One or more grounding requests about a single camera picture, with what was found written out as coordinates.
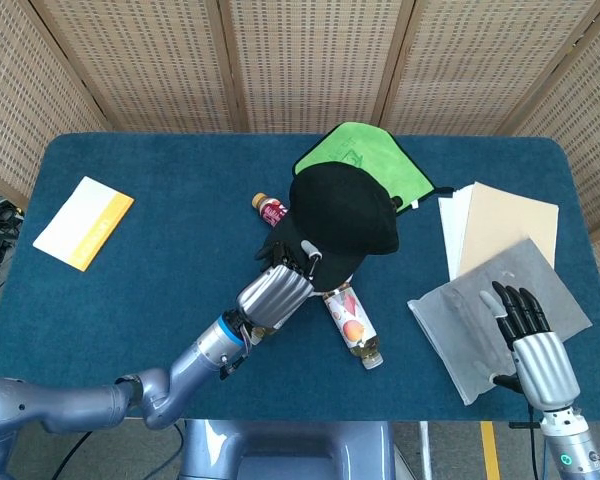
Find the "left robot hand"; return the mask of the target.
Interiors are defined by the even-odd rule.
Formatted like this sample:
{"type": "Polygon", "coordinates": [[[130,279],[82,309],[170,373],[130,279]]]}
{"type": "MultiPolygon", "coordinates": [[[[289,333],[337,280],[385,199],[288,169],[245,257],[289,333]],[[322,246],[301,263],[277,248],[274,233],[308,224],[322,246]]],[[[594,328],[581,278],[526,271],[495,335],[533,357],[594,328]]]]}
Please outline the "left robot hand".
{"type": "Polygon", "coordinates": [[[307,263],[301,267],[282,241],[263,246],[256,254],[267,268],[237,296],[239,312],[253,325],[279,330],[285,321],[313,294],[312,280],[322,253],[308,240],[301,249],[307,263]]]}

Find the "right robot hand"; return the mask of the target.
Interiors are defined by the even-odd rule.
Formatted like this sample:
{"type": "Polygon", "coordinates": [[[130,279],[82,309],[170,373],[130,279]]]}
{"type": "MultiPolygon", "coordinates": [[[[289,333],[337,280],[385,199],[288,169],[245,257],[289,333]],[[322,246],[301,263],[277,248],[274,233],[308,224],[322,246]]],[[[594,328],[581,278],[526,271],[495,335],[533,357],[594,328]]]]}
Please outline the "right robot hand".
{"type": "Polygon", "coordinates": [[[527,289],[498,281],[480,298],[490,310],[511,355],[515,372],[492,378],[496,386],[525,396],[543,412],[570,408],[581,390],[563,341],[552,330],[537,298],[527,289]]]}

